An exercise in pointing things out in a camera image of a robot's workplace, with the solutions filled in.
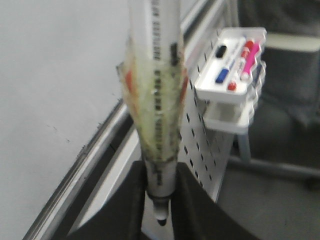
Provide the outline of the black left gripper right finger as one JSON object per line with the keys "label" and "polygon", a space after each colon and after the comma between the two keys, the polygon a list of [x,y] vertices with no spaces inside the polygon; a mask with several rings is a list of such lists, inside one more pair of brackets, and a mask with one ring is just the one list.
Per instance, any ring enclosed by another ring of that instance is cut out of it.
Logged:
{"label": "black left gripper right finger", "polygon": [[225,213],[179,162],[171,198],[175,240],[254,240],[255,236]]}

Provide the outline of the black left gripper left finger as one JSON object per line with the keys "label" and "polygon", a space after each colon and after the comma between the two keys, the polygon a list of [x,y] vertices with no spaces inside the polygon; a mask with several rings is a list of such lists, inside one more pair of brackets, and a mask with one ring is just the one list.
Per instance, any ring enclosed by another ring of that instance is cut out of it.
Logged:
{"label": "black left gripper left finger", "polygon": [[125,179],[102,208],[66,240],[139,240],[145,207],[147,171],[134,161]]}

